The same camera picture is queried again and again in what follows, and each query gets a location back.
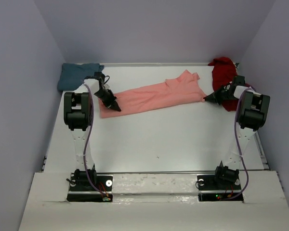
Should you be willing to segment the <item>pink t-shirt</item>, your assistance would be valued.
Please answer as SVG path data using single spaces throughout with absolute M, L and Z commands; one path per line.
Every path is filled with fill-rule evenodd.
M 99 101 L 100 118 L 126 116 L 186 103 L 204 102 L 198 73 L 184 70 L 177 78 L 115 94 L 121 111 L 107 109 Z

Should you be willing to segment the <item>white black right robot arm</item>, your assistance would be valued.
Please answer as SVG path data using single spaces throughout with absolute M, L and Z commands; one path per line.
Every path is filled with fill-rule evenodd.
M 246 169 L 243 154 L 252 136 L 266 122 L 271 97 L 257 93 L 246 85 L 244 76 L 237 75 L 232 81 L 206 96 L 204 100 L 218 105 L 227 100 L 238 100 L 234 120 L 234 141 L 212 176 L 213 185 L 222 189 L 235 185 L 239 179 L 241 165 Z

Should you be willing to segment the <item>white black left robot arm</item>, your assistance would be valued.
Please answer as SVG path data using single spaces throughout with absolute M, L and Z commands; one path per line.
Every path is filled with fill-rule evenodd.
M 97 173 L 89 145 L 94 120 L 93 96 L 101 100 L 107 110 L 120 112 L 121 108 L 117 97 L 107 85 L 109 76 L 95 72 L 93 76 L 86 76 L 85 79 L 94 80 L 93 88 L 83 83 L 84 92 L 69 91 L 64 94 L 64 123 L 71 131 L 76 154 L 76 170 L 74 176 L 67 181 L 71 186 L 94 189 L 105 194 L 105 191 L 96 187 Z

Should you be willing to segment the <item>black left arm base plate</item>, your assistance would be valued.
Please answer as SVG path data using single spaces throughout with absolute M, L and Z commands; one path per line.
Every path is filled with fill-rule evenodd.
M 69 188 L 66 199 L 69 202 L 113 202 L 113 175 L 98 174 L 95 188 L 91 186 L 86 176 L 84 181 L 76 182 L 72 175 L 71 179 L 67 179 L 67 181 L 69 182 Z

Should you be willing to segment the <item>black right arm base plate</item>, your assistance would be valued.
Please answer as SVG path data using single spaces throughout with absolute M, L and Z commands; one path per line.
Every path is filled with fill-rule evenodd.
M 214 180 L 214 175 L 197 175 L 195 187 L 198 189 L 199 202 L 218 202 L 229 199 L 230 201 L 243 202 L 241 186 L 236 184 L 221 185 Z

